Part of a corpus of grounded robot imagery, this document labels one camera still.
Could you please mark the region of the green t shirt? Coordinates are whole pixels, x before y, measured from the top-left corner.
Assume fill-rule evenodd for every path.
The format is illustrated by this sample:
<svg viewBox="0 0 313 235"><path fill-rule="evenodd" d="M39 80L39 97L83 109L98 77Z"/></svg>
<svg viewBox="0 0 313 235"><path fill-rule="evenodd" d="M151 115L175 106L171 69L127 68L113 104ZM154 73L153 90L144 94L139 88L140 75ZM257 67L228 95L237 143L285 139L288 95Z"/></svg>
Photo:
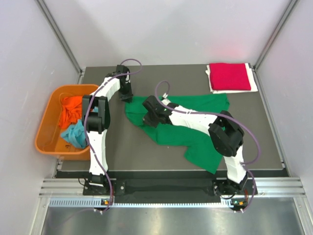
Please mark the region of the green t shirt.
<svg viewBox="0 0 313 235"><path fill-rule="evenodd" d="M135 96L131 103L125 105L127 119L159 145L186 146L187 150L184 153L186 160L215 174L223 157L214 149L211 138L202 132L183 126L160 124L157 128L153 128L145 125L143 117L147 110L142 105L145 99L144 96ZM187 109L214 113L227 111L230 105L226 94L169 96L169 100Z"/></svg>

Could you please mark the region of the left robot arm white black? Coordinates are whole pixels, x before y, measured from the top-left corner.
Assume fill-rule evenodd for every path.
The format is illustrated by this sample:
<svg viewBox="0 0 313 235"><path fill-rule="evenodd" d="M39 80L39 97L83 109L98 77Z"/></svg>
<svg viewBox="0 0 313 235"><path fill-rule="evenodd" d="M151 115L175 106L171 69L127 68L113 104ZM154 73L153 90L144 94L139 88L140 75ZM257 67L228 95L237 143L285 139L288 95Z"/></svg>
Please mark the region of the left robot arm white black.
<svg viewBox="0 0 313 235"><path fill-rule="evenodd" d="M90 149L89 176L85 187L100 194L111 194L112 183L107 175L106 134L111 123L109 101L115 93L120 100L130 103L133 92L130 70L117 65L113 73L105 76L96 91L82 98L82 124Z"/></svg>

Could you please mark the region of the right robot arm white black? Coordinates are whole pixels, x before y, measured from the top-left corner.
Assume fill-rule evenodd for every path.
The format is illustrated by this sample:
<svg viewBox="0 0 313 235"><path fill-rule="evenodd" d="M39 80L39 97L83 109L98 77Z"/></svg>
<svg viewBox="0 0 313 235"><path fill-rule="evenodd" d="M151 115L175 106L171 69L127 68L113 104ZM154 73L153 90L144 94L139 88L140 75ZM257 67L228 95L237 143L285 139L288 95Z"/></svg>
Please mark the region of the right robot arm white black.
<svg viewBox="0 0 313 235"><path fill-rule="evenodd" d="M247 172L242 165L244 131L234 121L226 118L232 117L229 112L201 114L167 98L158 101L153 95L146 98L142 105L147 110L143 122L151 127L156 128L159 124L183 126L210 137L214 149L223 156L227 168L227 179L214 186L216 195L232 197L246 188Z"/></svg>

